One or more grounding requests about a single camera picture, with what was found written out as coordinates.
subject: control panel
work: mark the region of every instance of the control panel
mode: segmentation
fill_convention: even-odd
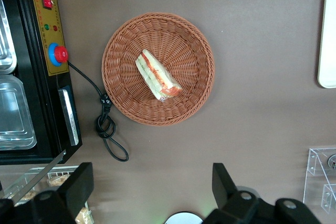
[[[33,0],[43,43],[48,75],[69,71],[57,0]]]

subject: red button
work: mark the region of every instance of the red button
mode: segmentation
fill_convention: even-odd
[[[43,7],[46,9],[50,9],[53,7],[53,3],[51,0],[42,0],[43,2]]]
[[[68,61],[68,51],[65,47],[63,46],[55,47],[54,54],[57,62],[63,63]]]

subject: clear acrylic holder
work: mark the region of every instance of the clear acrylic holder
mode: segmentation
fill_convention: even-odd
[[[336,148],[309,149],[303,203],[322,223],[335,224],[336,169],[328,161]]]
[[[35,192],[41,192],[44,190],[52,189],[47,183],[48,179],[51,179],[52,177],[56,176],[62,176],[65,174],[71,175],[78,166],[56,166],[53,169],[51,169],[48,174],[43,177],[31,190]],[[39,174],[44,167],[37,167],[37,168],[31,168],[29,171],[25,172],[19,179],[17,179],[13,184],[11,184],[8,188],[4,190],[4,197],[3,198],[13,198],[20,190],[22,190],[37,174]],[[21,199],[17,205],[21,205],[24,203],[27,203],[29,200],[27,199]],[[88,203],[85,202],[85,205],[83,206],[89,210]],[[89,215],[90,221],[93,224],[94,220],[92,217],[92,214],[90,212]]]

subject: stainless steel tray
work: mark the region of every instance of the stainless steel tray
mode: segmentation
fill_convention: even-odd
[[[0,75],[0,150],[33,148],[36,137],[22,82]]]
[[[17,59],[9,29],[5,6],[0,0],[0,74],[9,74],[16,68]]]

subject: brown wicker basket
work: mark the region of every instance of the brown wicker basket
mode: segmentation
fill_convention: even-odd
[[[182,86],[182,94],[158,101],[142,79],[135,60],[147,49]],[[108,42],[102,78],[114,105],[130,119],[171,125],[200,109],[214,83],[214,59],[204,35],[184,18],[146,13],[123,24]]]

